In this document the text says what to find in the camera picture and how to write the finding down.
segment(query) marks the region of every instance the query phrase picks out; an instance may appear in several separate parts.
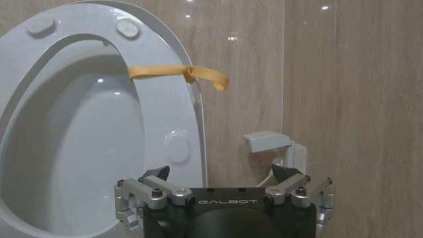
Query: white plastic surface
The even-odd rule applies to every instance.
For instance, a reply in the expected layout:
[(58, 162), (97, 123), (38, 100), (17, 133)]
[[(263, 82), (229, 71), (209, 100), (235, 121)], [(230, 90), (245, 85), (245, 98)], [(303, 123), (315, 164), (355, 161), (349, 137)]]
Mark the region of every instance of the white plastic surface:
[[(114, 214), (118, 179), (170, 165), (171, 182), (206, 182), (198, 92), (182, 76), (133, 84), (126, 72), (127, 65), (190, 58), (170, 47), (174, 39), (162, 39), (171, 33), (159, 36), (114, 7), (79, 3), (42, 15), (58, 21), (51, 35), (35, 39), (30, 19), (0, 38), (0, 237), (123, 237)], [(137, 39), (117, 31), (126, 18), (141, 28)], [(111, 42), (121, 55), (103, 42), (82, 41), (54, 56), (86, 39)], [(174, 132), (183, 133), (169, 137)]]
[(254, 132), (245, 135), (251, 152), (281, 149), (293, 144), (291, 138), (270, 130)]

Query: screw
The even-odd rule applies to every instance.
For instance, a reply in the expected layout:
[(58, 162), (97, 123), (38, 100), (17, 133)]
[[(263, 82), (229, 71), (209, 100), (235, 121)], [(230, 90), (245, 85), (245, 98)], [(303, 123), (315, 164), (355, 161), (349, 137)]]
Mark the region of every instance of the screw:
[(122, 187), (123, 184), (125, 184), (125, 180), (122, 179), (118, 181), (118, 187)]
[(189, 190), (183, 187), (183, 188), (181, 188), (181, 190), (177, 191), (177, 194), (186, 194), (187, 191)]
[(161, 188), (155, 188), (155, 189), (153, 190), (153, 192), (151, 192), (151, 196), (153, 196), (153, 198), (159, 198), (159, 197), (162, 197), (162, 196), (163, 196), (163, 191), (162, 191), (162, 189), (161, 189)]
[(306, 196), (307, 195), (307, 189), (305, 187), (299, 187), (295, 190), (295, 194), (299, 195), (299, 196)]

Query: toilet seat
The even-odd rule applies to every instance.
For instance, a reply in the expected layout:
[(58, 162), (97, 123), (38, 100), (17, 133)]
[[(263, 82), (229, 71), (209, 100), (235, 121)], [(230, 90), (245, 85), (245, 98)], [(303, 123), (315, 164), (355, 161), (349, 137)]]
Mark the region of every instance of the toilet seat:
[[(191, 65), (175, 35), (141, 8), (93, 1), (45, 11), (0, 38), (0, 144), (17, 105), (38, 73), (66, 46), (87, 40), (111, 44), (127, 66)], [(181, 75), (135, 80), (134, 84), (143, 115), (143, 170), (170, 164), (170, 181), (189, 187), (205, 186), (203, 103), (198, 85), (189, 85)], [(125, 234), (118, 224), (111, 230), (99, 231), (97, 237)], [(0, 199), (0, 237), (85, 236), (61, 236), (33, 227)]]

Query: robotic arm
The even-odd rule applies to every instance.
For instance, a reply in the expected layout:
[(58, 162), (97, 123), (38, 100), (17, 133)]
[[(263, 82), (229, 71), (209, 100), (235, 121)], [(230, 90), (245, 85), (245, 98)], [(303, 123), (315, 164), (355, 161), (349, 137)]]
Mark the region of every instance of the robotic arm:
[(165, 167), (115, 186), (117, 218), (137, 237), (315, 238), (333, 216), (330, 178), (298, 172), (266, 188), (186, 188), (167, 175)]

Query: beige tile wall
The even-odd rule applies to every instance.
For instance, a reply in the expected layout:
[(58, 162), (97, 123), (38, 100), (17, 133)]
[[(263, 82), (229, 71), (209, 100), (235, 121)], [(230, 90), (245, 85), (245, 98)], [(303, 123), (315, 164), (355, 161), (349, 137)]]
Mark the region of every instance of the beige tile wall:
[(327, 237), (420, 238), (423, 2), (286, 5), (283, 127), (307, 145), (311, 176), (338, 185)]
[[(71, 0), (0, 0), (0, 35)], [(229, 74), (229, 92), (202, 83), (210, 184), (255, 185), (274, 154), (251, 156), (243, 134), (282, 131), (283, 1), (127, 0), (175, 31), (195, 64)]]

